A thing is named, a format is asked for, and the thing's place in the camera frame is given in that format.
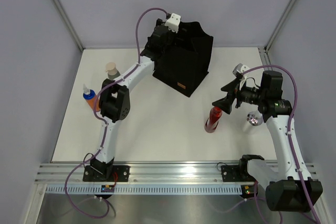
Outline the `red tall bottle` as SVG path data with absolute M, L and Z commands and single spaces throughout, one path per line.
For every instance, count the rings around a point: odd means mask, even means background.
M 218 121 L 222 116 L 222 110 L 216 106 L 214 106 L 209 113 L 209 117 L 205 123 L 204 129 L 207 133 L 213 133 L 217 126 Z

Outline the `grey bottle beige cap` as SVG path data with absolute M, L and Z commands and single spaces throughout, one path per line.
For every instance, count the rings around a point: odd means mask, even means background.
M 114 80 L 115 78 L 120 76 L 120 72 L 118 71 L 114 62 L 109 62 L 106 64 L 105 72 L 107 73 L 109 80 Z

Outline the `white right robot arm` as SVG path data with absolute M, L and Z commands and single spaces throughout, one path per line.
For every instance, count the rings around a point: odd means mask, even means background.
M 221 88 L 226 97 L 213 105 L 230 114 L 245 102 L 258 107 L 258 116 L 271 135 L 278 170 L 274 172 L 260 155 L 246 154 L 238 165 L 221 166 L 223 181 L 257 182 L 264 190 L 271 211 L 310 212 L 322 195 L 322 184 L 314 180 L 302 158 L 296 139 L 293 107 L 282 98 L 283 77 L 280 72 L 265 70 L 259 87 L 246 85 L 247 70 L 233 71 L 235 79 Z

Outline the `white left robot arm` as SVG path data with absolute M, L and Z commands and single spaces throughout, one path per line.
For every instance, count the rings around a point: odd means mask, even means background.
M 95 117 L 102 122 L 101 144 L 97 152 L 84 160 L 84 182 L 116 182 L 117 177 L 126 171 L 125 165 L 114 165 L 118 130 L 130 110 L 130 93 L 146 76 L 154 72 L 159 58 L 173 43 L 181 18 L 171 14 L 165 21 L 158 20 L 144 50 L 138 51 L 137 62 L 124 74 L 107 78 L 102 83 L 99 99 L 100 112 Z

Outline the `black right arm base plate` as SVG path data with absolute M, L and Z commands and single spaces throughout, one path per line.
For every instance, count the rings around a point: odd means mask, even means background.
M 220 168 L 223 182 L 255 182 L 239 165 L 222 165 Z

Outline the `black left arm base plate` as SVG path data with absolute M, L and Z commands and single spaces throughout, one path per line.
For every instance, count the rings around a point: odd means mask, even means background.
M 104 172 L 86 166 L 82 180 L 84 182 L 128 182 L 130 166 L 113 165 Z

